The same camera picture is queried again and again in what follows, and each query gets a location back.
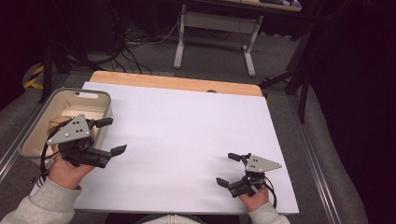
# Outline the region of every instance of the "metal bracket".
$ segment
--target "metal bracket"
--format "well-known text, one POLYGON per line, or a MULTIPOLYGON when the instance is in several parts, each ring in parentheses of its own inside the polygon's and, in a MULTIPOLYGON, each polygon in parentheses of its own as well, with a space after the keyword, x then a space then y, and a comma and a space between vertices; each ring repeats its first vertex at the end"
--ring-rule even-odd
POLYGON ((84 114, 80 114, 72 119, 66 126, 57 132, 47 141, 49 146, 70 142, 90 136, 90 128, 84 114))

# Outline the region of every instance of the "plastic bin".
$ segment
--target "plastic bin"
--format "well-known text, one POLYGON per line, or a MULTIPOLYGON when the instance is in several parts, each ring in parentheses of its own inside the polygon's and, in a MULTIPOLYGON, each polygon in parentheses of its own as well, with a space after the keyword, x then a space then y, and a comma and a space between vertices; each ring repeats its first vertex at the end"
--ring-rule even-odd
MULTIPOLYGON (((22 138, 18 147, 20 155, 40 164, 40 156, 47 142, 49 121, 58 116, 77 116, 84 114, 86 119, 111 118, 111 98, 105 91, 89 91, 81 89, 59 89, 44 104, 38 117, 22 138)), ((106 127, 95 129, 93 147, 101 149, 106 127)))

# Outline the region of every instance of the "sleeve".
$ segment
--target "sleeve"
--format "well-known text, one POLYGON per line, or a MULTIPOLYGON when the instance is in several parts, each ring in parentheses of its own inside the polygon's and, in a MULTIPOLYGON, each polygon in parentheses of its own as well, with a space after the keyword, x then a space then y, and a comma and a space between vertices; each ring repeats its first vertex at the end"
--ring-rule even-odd
POLYGON ((248 214, 254 224, 290 224, 288 219, 285 216, 280 216, 270 203, 266 203, 248 214))
POLYGON ((32 196, 25 197, 18 208, 6 215, 1 224, 10 223, 69 223, 81 189, 65 189, 47 178, 32 196))

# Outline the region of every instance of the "white board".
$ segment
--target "white board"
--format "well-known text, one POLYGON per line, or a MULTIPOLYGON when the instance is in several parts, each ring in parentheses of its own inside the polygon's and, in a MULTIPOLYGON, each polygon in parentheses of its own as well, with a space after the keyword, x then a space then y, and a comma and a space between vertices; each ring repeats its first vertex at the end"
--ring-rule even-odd
POLYGON ((92 82, 84 89, 111 96, 114 121, 102 149, 128 147, 106 169, 83 179, 76 209, 244 214, 242 202, 216 183, 216 177, 233 183, 245 174, 242 162, 227 158, 232 152, 281 163, 266 173, 275 187, 276 210, 299 212, 263 97, 92 82))

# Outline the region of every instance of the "table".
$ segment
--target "table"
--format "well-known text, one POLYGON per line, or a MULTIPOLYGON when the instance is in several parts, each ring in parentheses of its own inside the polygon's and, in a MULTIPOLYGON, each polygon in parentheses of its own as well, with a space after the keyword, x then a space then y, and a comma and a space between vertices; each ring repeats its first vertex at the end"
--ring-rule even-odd
MULTIPOLYGON (((224 0, 225 2, 236 3, 239 5, 247 5, 262 8, 275 8, 287 11, 300 11, 299 7, 286 7, 275 4, 265 4, 261 3, 259 0, 224 0)), ((256 20, 242 19, 234 17, 226 17, 219 15, 212 15, 207 13, 191 12, 187 10, 187 5, 182 5, 181 15, 180 15, 180 28, 179 28, 179 38, 177 43, 177 52, 175 56, 174 67, 180 69, 181 61, 184 51, 184 29, 186 26, 205 28, 212 30, 221 30, 227 32, 236 32, 240 34, 250 35, 249 42, 247 45, 242 46, 242 51, 245 56, 245 62, 247 65, 247 73, 251 77, 256 76, 254 70, 253 61, 251 60, 250 52, 253 48, 254 42, 256 40, 257 34, 260 31, 262 25, 262 15, 259 15, 256 20)))
POLYGON ((227 154, 251 152, 283 164, 266 174, 278 192, 278 211, 298 213, 287 165, 257 87, 95 72, 84 89, 107 91, 112 98, 114 122, 102 150, 128 147, 106 169, 95 169, 83 179, 81 186, 89 190, 78 197, 77 210, 244 214, 246 207, 219 187, 215 178, 239 180, 244 166, 227 154), (208 89, 218 93, 202 92, 208 89))

